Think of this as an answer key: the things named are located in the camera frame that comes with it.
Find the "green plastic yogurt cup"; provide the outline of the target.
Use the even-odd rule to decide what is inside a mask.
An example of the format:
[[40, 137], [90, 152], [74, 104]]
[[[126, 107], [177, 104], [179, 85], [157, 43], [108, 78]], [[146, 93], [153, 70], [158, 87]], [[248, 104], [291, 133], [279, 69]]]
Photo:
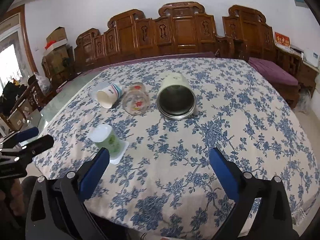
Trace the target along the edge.
[[106, 148], [109, 151], [110, 163], [117, 165], [120, 163], [129, 146], [129, 142], [121, 140], [115, 134], [112, 126], [101, 124], [89, 133], [89, 139], [98, 147]]

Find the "white striped paper cup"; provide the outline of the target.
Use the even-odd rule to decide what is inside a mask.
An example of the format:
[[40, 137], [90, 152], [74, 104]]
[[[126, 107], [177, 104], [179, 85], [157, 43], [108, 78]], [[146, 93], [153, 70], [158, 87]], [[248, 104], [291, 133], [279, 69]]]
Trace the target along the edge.
[[122, 97], [124, 87], [120, 83], [113, 83], [97, 91], [97, 101], [105, 109], [111, 109], [112, 106]]

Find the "dark wooden side chair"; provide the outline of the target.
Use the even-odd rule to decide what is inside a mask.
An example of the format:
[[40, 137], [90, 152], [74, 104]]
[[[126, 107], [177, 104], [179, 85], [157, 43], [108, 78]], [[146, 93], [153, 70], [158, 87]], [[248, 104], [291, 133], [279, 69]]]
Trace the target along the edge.
[[44, 95], [35, 75], [29, 77], [27, 84], [9, 81], [1, 92], [1, 120], [10, 131], [18, 131], [35, 110], [40, 111], [50, 101], [55, 92]]

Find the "clear plastic bag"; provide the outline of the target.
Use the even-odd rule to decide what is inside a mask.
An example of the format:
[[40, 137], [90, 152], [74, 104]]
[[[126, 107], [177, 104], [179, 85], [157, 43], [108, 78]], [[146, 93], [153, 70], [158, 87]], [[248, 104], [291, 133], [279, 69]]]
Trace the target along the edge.
[[38, 72], [34, 72], [37, 83], [44, 95], [47, 95], [52, 90], [52, 84], [45, 76], [40, 75]]

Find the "stacked cardboard boxes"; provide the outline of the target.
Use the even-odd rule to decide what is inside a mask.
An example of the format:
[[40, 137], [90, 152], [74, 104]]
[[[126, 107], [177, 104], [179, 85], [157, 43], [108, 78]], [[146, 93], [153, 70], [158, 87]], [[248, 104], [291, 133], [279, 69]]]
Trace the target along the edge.
[[42, 67], [54, 87], [59, 87], [73, 75], [73, 48], [68, 44], [64, 27], [56, 28], [46, 38]]

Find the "clear glass with red fish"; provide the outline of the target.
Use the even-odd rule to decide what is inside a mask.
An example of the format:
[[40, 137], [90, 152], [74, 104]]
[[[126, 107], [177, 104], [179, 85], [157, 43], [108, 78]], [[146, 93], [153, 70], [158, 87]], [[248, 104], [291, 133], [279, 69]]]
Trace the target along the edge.
[[141, 82], [131, 85], [122, 100], [124, 110], [132, 116], [146, 112], [150, 100], [146, 87]]

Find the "blue floral white tablecloth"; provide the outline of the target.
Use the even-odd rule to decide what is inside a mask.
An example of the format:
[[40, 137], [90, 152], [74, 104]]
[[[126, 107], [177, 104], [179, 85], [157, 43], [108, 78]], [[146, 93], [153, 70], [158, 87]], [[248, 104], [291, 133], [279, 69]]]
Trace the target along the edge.
[[[183, 74], [196, 95], [188, 118], [171, 120], [157, 108], [169, 73]], [[132, 116], [122, 100], [136, 82], [146, 87], [150, 104]], [[124, 93], [105, 109], [97, 91], [113, 83], [123, 85]], [[245, 61], [166, 59], [100, 72], [43, 130], [55, 143], [34, 159], [36, 167], [48, 179], [77, 170], [97, 153], [89, 133], [101, 124], [129, 146], [120, 163], [106, 169], [86, 207], [114, 223], [160, 236], [212, 238], [234, 206], [209, 164], [214, 147], [257, 178], [282, 179], [297, 231], [319, 208], [319, 167], [306, 133], [285, 100]]]

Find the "cream insulated steel mug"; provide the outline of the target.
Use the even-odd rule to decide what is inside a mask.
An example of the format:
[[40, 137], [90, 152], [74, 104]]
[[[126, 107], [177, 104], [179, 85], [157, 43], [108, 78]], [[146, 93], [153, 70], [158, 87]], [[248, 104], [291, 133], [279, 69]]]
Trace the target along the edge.
[[169, 73], [161, 84], [156, 103], [166, 118], [182, 120], [193, 114], [196, 95], [183, 74]]

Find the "wooden side cabinet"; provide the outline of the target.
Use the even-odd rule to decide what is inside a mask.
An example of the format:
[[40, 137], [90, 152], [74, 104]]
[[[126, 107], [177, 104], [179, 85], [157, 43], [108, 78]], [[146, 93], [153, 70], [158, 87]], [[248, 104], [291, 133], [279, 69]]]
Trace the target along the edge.
[[276, 48], [276, 64], [295, 77], [298, 80], [300, 88], [308, 89], [311, 97], [313, 96], [316, 88], [315, 79], [318, 75], [315, 68], [310, 67], [300, 56], [280, 48]]

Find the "purple sofa cushion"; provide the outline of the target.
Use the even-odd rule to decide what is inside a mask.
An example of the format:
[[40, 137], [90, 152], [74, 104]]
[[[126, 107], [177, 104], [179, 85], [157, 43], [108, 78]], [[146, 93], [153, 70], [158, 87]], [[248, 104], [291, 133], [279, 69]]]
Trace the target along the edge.
[[163, 55], [163, 56], [155, 56], [155, 57], [147, 57], [143, 59], [135, 59], [130, 61], [124, 61], [114, 64], [109, 64], [106, 66], [101, 66], [97, 68], [93, 68], [90, 70], [87, 70], [80, 74], [80, 76], [85, 76], [90, 73], [96, 73], [96, 72], [102, 72], [103, 70], [110, 68], [110, 67], [117, 67], [121, 65], [128, 65], [128, 64], [134, 64], [134, 63], [142, 63], [142, 62], [148, 62], [153, 60], [163, 60], [163, 59], [182, 59], [182, 58], [200, 58], [200, 57], [208, 57], [208, 58], [215, 58], [215, 54], [213, 52], [205, 52], [205, 53], [189, 53], [189, 54], [175, 54], [175, 55]]

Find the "red desk calendar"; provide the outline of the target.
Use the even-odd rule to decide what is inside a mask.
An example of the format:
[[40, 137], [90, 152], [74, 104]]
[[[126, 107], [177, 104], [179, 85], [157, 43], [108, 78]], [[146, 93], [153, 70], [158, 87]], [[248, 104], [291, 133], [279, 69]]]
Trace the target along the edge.
[[290, 48], [291, 42], [290, 42], [290, 38], [288, 36], [285, 36], [283, 34], [275, 32], [274, 38], [275, 38], [275, 43], [277, 45], [281, 45], [281, 46]]

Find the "carved wooden long sofa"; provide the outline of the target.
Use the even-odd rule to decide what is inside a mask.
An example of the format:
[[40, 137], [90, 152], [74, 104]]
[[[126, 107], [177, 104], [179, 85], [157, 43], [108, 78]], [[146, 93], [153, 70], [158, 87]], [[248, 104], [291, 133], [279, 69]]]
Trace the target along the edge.
[[214, 16], [197, 2], [163, 5], [157, 19], [132, 9], [110, 18], [107, 31], [91, 28], [76, 39], [75, 66], [91, 70], [149, 57], [214, 53], [232, 58], [234, 42], [216, 33]]

